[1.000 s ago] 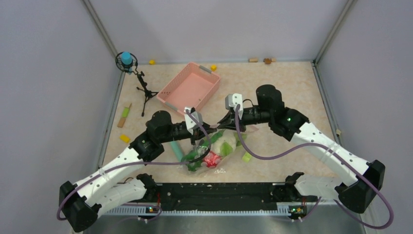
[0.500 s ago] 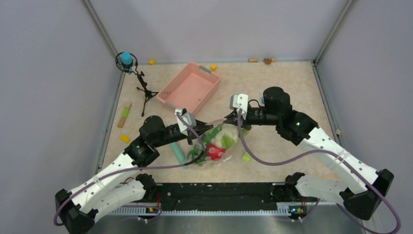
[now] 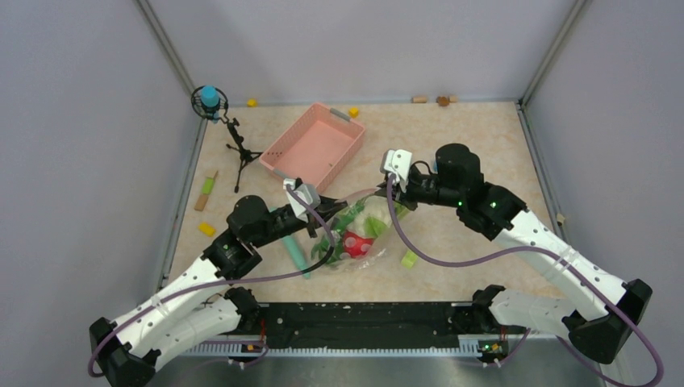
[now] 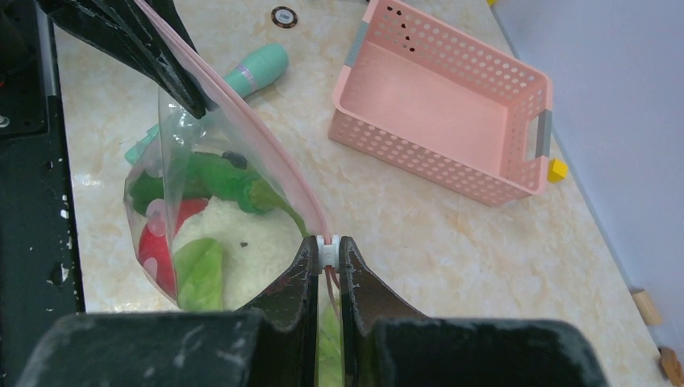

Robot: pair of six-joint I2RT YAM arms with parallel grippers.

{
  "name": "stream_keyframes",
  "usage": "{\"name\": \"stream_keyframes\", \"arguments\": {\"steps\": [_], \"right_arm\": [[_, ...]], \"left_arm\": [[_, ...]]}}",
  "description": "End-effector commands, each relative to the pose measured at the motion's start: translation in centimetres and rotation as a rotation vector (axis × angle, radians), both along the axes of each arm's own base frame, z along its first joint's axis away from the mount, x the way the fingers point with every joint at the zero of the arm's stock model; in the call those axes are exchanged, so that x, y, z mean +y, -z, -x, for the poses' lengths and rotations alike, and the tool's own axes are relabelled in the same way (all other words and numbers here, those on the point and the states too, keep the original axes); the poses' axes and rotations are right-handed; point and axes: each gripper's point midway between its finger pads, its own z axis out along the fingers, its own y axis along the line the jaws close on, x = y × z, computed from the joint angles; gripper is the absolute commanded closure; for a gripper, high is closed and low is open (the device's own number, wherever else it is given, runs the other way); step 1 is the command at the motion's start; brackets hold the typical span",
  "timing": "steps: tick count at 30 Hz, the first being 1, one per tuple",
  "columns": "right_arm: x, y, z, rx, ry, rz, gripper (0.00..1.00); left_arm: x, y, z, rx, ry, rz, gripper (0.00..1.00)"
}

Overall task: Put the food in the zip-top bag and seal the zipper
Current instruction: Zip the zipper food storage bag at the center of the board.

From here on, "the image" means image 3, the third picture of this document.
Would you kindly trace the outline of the pink plastic basket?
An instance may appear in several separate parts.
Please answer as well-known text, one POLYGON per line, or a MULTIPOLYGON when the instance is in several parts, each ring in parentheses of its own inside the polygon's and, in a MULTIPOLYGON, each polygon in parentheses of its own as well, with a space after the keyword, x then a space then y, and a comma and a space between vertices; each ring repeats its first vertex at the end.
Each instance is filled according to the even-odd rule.
POLYGON ((322 193, 357 154, 364 137, 363 124, 316 102, 261 153, 260 163, 275 177, 298 177, 322 193))

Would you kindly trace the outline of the white cauliflower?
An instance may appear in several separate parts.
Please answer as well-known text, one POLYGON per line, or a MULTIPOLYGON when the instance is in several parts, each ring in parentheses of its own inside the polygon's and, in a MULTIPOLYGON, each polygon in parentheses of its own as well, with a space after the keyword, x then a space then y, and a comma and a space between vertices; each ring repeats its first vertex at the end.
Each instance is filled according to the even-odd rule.
POLYGON ((349 229, 358 235, 376 237, 392 225, 387 200, 376 196, 357 202, 361 206, 349 229))

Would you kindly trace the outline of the green celery stalk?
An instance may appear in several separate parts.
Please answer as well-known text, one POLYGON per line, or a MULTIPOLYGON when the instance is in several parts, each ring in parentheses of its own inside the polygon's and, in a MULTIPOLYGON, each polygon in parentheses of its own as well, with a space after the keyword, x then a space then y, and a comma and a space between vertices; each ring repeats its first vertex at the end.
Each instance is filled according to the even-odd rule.
POLYGON ((362 238, 376 239, 394 225, 385 198, 370 196, 354 202, 338 214, 344 229, 362 238))

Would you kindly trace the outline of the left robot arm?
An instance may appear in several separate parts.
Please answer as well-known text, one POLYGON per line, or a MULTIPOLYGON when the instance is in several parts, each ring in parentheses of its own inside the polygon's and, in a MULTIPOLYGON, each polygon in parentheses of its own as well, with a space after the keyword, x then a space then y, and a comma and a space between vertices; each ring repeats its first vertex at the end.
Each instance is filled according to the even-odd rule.
POLYGON ((89 328, 90 377, 112 386, 145 386, 171 360, 220 333, 249 333, 258 324, 259 305, 244 288, 261 261, 258 248, 301 230, 314 235, 347 207, 322 197, 297 215, 290 204, 270 210, 256 195, 239 199, 227 229, 174 281, 130 312, 89 328))

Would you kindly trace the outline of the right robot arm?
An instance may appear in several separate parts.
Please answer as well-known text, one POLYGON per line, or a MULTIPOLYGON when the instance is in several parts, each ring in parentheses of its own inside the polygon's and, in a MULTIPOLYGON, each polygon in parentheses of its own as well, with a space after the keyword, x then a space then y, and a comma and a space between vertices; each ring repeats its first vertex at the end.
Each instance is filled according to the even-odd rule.
POLYGON ((526 327, 567 340, 600 364, 612 363, 642 319, 652 288, 625 281, 585 258, 548 229, 509 189, 485 180, 479 157, 463 144, 436 151, 436 170, 422 173, 409 151, 390 149, 381 166, 389 203, 453 208, 470 230, 515 254, 561 291, 560 298, 491 285, 474 294, 475 326, 526 327))

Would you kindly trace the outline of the clear pink zip bag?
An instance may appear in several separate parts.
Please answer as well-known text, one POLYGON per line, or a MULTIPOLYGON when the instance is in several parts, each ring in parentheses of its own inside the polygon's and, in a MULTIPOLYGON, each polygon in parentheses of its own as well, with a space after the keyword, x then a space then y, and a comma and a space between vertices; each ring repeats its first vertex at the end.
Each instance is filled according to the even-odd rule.
POLYGON ((402 252, 394 241, 398 238, 385 194, 357 194, 327 222, 334 239, 326 232, 314 242, 310 258, 321 261, 330 248, 333 253, 323 264, 332 272, 351 272, 368 268, 392 251, 402 252))

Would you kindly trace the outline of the green square block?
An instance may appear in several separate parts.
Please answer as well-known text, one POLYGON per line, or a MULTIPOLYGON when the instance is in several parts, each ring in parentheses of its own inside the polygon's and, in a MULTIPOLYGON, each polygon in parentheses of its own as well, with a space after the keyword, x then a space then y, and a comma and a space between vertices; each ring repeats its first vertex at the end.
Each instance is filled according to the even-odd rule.
POLYGON ((413 251, 407 250, 405 254, 402 256, 400 264, 406 269, 411 269, 415 266, 418 260, 419 257, 413 251))

